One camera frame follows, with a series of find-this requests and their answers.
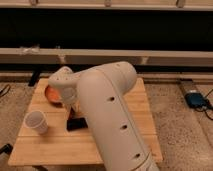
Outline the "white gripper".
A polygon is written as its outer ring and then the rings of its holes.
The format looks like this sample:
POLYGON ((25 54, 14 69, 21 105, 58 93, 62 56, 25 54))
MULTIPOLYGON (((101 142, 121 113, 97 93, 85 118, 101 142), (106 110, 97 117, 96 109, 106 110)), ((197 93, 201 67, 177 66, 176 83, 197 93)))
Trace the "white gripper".
POLYGON ((66 106, 73 106, 77 101, 77 93, 74 88, 66 88, 61 93, 62 101, 66 106))

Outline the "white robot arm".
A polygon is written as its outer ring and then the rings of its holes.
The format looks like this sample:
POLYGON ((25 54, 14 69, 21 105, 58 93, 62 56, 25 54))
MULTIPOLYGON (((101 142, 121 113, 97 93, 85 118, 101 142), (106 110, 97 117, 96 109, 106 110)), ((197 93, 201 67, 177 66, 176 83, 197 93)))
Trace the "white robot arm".
POLYGON ((67 109, 80 105, 107 171, 159 171, 124 100, 136 80, 125 61, 80 72, 63 66, 48 80, 67 109))

